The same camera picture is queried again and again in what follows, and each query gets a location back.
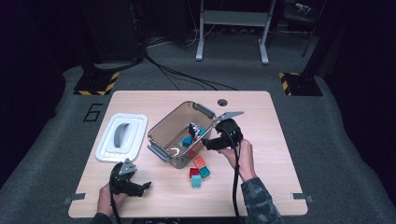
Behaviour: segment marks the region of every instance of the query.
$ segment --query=wooden table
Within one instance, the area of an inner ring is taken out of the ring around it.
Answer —
[[[219,99],[227,100],[226,106],[218,105]],[[148,127],[140,152],[134,161],[137,171],[132,182],[144,184],[151,181],[143,197],[128,198],[119,208],[121,217],[233,217],[233,169],[224,156],[203,148],[199,155],[205,160],[210,176],[203,179],[197,189],[191,186],[189,172],[195,167],[190,162],[183,169],[176,169],[163,162],[148,149],[148,131],[177,106],[185,101],[205,105],[217,116],[224,112],[245,111],[234,117],[254,150],[255,169],[273,196],[274,204],[282,216],[306,214],[304,200],[294,200],[290,193],[302,189],[294,170],[288,146],[280,127],[271,96],[266,91],[116,91],[105,114],[103,123],[92,147],[76,194],[85,193],[84,200],[71,203],[70,217],[93,217],[99,188],[108,182],[115,163],[95,158],[102,134],[116,113],[144,114]],[[215,130],[212,137],[218,137]],[[246,216],[240,186],[237,202],[241,216]]]

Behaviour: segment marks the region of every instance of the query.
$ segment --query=metal stand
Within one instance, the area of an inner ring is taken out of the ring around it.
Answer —
[[[265,39],[268,35],[271,19],[276,0],[271,1],[271,6],[268,12],[236,12],[236,11],[216,11],[204,10],[204,0],[201,0],[200,12],[200,34],[198,49],[196,54],[196,61],[201,61],[204,54],[204,24],[221,24],[221,25],[242,25],[242,26],[262,26],[264,31],[262,39],[259,39],[260,54],[262,56],[262,63],[268,64],[268,55],[265,48]]]

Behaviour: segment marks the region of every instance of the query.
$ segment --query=cable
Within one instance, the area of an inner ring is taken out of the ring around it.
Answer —
[[[190,78],[190,79],[196,80],[196,81],[198,81],[198,82],[204,83],[204,84],[206,84],[207,86],[213,88],[213,90],[215,90],[215,91],[217,91],[218,89],[217,89],[216,87],[214,87],[213,85],[211,85],[211,84],[219,85],[219,86],[226,87],[226,88],[229,88],[229,89],[231,89],[231,90],[237,91],[237,89],[234,88],[234,87],[230,87],[230,86],[227,86],[227,85],[223,85],[223,84],[220,84],[220,83],[218,83],[218,82],[214,82],[214,81],[210,81],[210,80],[201,79],[201,78],[198,78],[198,77],[192,77],[192,76],[186,75],[186,74],[184,74],[184,73],[180,73],[180,72],[178,72],[178,71],[175,71],[175,70],[173,70],[173,69],[171,69],[171,68],[165,67],[165,66],[163,66],[163,65],[161,65],[161,64],[159,64],[159,63],[156,63],[151,57],[149,57],[149,54],[148,54],[147,52],[145,53],[145,58],[146,58],[149,62],[153,63],[153,64],[156,65],[158,68],[160,68],[162,71],[166,71],[166,72],[172,73],[172,74],[174,74],[174,75],[178,75],[178,76],[181,76],[181,77]]]
[[[198,82],[194,82],[194,81],[191,81],[191,80],[183,79],[183,78],[180,78],[180,77],[173,77],[173,76],[171,76],[171,75],[169,75],[169,74],[166,74],[166,75],[168,75],[169,77],[174,78],[174,79],[178,79],[178,80],[182,80],[182,81],[187,81],[187,82],[190,82],[190,83],[194,83],[195,85],[198,85],[198,86],[202,87],[202,89],[204,89],[204,91],[206,91],[205,86],[199,84]]]
[[[115,68],[98,68],[98,67],[95,66],[95,68],[98,69],[98,70],[100,70],[100,71],[103,71],[103,72],[109,72],[109,73],[114,72],[114,73],[116,73],[116,72],[119,72],[119,71],[122,71],[122,70],[125,70],[125,69],[128,69],[128,68],[131,68],[131,67],[133,67],[133,66],[135,66],[135,65],[137,65],[137,64],[139,64],[139,63],[141,63],[142,61],[143,61],[143,58],[139,58],[138,60],[133,61],[132,63],[126,64],[126,65],[120,66],[120,67],[115,67]]]
[[[190,0],[187,1],[189,4],[189,12],[192,18],[192,22],[194,23],[194,30],[195,30],[195,38],[191,41],[191,43],[189,45],[182,45],[183,47],[189,47],[191,46],[193,43],[195,43],[195,41],[197,40],[197,36],[198,36],[198,30],[197,30],[197,24],[195,23],[195,19],[192,16],[192,11],[191,11],[191,5],[190,5]]]
[[[169,75],[167,73],[165,73],[165,71],[163,71],[161,68],[160,70],[163,72],[163,74],[169,79],[170,82],[172,82],[172,84],[175,86],[175,88],[180,91],[180,89],[177,87],[177,85],[175,84],[175,82],[172,81],[172,79],[169,77]]]
[[[109,183],[110,183],[110,186],[109,186],[109,188],[110,188],[110,204],[111,204],[111,209],[113,210],[113,213],[114,213],[114,217],[117,220],[117,223],[121,224],[120,215],[119,215],[119,212],[117,211],[116,202],[114,201],[114,197],[113,197],[113,188],[111,186],[113,178],[114,178],[114,173],[112,172],[110,175],[110,181],[109,181]]]
[[[223,0],[221,0],[221,3],[220,3],[220,11],[222,11],[222,4],[223,4]],[[204,35],[204,37],[206,37],[207,35],[209,35],[210,32],[212,32],[213,28],[215,28],[215,26],[216,26],[216,24],[214,24],[214,25],[212,26],[212,28],[210,28],[210,30]]]
[[[233,144],[233,146],[232,146],[233,153],[235,154],[235,167],[233,169],[233,210],[235,212],[236,223],[239,224],[240,216],[239,216],[239,211],[238,211],[238,203],[236,201],[236,190],[238,189],[239,155],[241,152],[241,141],[238,142],[239,151],[236,151],[235,143],[234,143],[233,139],[231,138],[230,134],[224,128],[221,128],[221,129],[230,138],[231,143]]]

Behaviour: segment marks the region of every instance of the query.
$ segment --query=person's right hand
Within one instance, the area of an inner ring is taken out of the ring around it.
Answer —
[[[122,205],[122,202],[127,198],[127,194],[113,194],[114,202],[116,203],[116,207],[119,208]],[[97,213],[103,213],[108,217],[112,217],[113,208],[111,207],[111,195],[110,195],[110,184],[107,183],[99,190],[99,199],[97,204]]]
[[[241,145],[236,147],[237,153],[239,155],[239,176],[241,176],[242,181],[247,181],[251,178],[255,178],[256,172],[254,171],[254,160],[253,160],[253,146],[247,139],[242,139]],[[228,162],[233,168],[236,165],[235,153],[232,149],[224,148],[218,150],[219,153],[223,154]]]

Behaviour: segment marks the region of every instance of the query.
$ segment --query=wrist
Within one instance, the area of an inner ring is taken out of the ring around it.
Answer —
[[[253,179],[257,177],[254,171],[244,171],[244,170],[239,170],[239,176],[241,177],[243,182],[246,182],[249,179]]]
[[[108,217],[112,217],[113,216],[113,209],[111,208],[111,206],[110,206],[110,208],[99,208],[97,211],[96,211],[96,213],[98,213],[98,214],[102,214],[102,215],[105,215],[105,216],[108,216]]]
[[[96,213],[90,224],[92,223],[111,223],[111,218],[103,213]]]

